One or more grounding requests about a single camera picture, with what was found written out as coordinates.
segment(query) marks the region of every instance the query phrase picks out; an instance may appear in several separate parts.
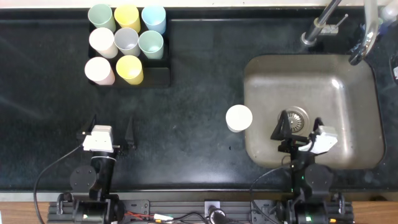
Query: white wall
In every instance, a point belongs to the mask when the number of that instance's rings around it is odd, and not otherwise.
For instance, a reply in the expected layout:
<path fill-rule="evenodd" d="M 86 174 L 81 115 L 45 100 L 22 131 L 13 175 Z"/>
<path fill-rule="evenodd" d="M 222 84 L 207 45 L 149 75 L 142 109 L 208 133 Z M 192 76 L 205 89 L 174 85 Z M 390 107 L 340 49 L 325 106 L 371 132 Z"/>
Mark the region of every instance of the white wall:
<path fill-rule="evenodd" d="M 385 6 L 391 0 L 375 0 Z M 106 3 L 112 7 L 135 4 L 137 7 L 228 7 L 228 6 L 326 6 L 330 0 L 0 0 L 0 8 L 91 7 Z M 362 6 L 363 0 L 342 0 L 340 6 Z"/>

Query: stainless steel sink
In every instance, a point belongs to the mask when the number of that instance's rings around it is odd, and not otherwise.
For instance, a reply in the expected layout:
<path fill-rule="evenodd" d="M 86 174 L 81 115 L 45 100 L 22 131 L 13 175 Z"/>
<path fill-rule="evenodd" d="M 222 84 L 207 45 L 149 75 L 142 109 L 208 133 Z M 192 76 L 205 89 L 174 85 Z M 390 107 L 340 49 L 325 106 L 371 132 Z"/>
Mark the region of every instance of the stainless steel sink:
<path fill-rule="evenodd" d="M 347 55 L 265 55 L 244 71 L 244 104 L 253 113 L 246 150 L 264 167 L 277 167 L 287 154 L 270 140 L 282 110 L 295 134 L 308 136 L 316 117 L 335 127 L 338 143 L 317 163 L 335 169 L 375 167 L 384 154 L 373 72 Z"/>

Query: wooden table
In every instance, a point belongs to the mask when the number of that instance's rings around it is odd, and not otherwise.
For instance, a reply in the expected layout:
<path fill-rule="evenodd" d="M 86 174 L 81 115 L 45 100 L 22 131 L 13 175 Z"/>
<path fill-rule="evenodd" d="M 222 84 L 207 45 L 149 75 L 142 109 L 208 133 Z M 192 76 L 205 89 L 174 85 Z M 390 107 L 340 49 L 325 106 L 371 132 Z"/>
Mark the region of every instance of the wooden table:
<path fill-rule="evenodd" d="M 40 202 L 43 218 L 49 203 Z M 397 223 L 398 202 L 353 202 L 355 224 Z M 0 202 L 2 224 L 39 223 L 32 202 Z"/>

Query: faucet base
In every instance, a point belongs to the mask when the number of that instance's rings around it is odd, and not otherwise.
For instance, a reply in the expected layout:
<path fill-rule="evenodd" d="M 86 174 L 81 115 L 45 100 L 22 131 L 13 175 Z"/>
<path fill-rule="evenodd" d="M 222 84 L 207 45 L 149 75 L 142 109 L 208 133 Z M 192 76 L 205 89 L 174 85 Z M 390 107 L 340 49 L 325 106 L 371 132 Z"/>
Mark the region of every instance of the faucet base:
<path fill-rule="evenodd" d="M 301 35 L 301 42 L 302 42 L 303 44 L 307 45 L 307 46 L 314 46 L 315 43 L 317 42 L 317 39 L 315 38 L 315 40 L 313 40 L 313 41 L 306 40 L 306 39 L 305 39 L 305 33 L 306 33 L 306 32 L 304 32 L 304 33 Z"/>

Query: black countertop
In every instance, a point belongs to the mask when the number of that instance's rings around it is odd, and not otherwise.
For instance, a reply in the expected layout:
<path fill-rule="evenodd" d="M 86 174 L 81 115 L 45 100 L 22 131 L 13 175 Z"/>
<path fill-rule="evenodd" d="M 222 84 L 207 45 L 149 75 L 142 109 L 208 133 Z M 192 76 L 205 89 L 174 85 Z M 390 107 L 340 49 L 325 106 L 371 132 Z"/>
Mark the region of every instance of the black countertop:
<path fill-rule="evenodd" d="M 32 190 L 39 172 L 76 146 L 76 131 L 93 113 L 115 135 L 129 116 L 135 120 L 138 149 L 118 158 L 113 190 L 247 190 L 268 169 L 250 160 L 244 133 L 225 123 L 228 108 L 244 103 L 243 69 L 264 54 L 348 54 L 363 9 L 337 10 L 330 23 L 349 13 L 340 33 L 302 47 L 300 35 L 321 12 L 168 9 L 171 87 L 103 90 L 84 74 L 86 10 L 1 11 L 0 190 Z M 375 73 L 385 156 L 374 169 L 336 170 L 335 190 L 398 189 L 398 86 L 389 68 L 397 40 L 395 27 L 366 60 Z M 39 189 L 70 189 L 70 172 L 90 156 L 74 153 L 43 176 Z M 290 179 L 276 172 L 262 189 L 289 191 Z"/>

